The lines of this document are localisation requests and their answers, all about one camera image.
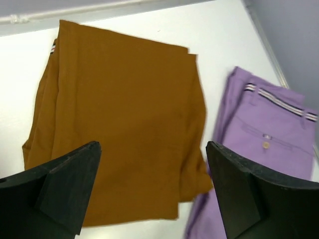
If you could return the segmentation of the purple shorts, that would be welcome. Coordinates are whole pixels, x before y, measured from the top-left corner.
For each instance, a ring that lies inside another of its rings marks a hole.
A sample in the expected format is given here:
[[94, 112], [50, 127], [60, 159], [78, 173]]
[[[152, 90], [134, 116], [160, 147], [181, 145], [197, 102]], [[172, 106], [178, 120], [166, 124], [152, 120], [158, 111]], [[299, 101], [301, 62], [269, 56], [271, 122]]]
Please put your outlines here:
[[[304, 97], [236, 67], [222, 96], [212, 141], [277, 172], [312, 181], [317, 113]], [[187, 239], [227, 239], [213, 187], [199, 195]]]

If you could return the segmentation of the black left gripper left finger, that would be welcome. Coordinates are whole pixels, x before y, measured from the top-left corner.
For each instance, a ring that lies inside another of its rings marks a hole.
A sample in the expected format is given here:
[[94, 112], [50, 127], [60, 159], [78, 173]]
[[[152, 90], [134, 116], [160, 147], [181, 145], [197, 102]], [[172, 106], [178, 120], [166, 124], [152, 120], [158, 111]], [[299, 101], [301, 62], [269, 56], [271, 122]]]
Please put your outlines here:
[[99, 142], [0, 180], [2, 239], [79, 235], [101, 157]]

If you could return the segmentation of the mustard brown trousers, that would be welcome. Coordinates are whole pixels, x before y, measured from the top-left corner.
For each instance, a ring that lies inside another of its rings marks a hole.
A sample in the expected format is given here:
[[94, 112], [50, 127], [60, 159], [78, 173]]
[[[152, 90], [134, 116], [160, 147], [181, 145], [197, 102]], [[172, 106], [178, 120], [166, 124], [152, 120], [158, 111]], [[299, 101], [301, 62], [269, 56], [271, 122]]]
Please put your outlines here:
[[24, 143], [30, 169], [90, 142], [102, 155], [84, 226], [174, 220], [212, 188], [206, 106], [185, 47], [61, 20]]

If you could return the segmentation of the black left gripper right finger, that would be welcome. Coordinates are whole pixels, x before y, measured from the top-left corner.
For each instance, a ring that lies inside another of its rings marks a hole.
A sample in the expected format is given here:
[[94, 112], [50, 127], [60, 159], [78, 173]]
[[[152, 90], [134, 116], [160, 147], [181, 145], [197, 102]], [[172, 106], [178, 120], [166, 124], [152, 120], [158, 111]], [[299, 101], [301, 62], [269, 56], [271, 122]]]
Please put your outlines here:
[[292, 177], [210, 141], [206, 154], [229, 239], [317, 239], [319, 184]]

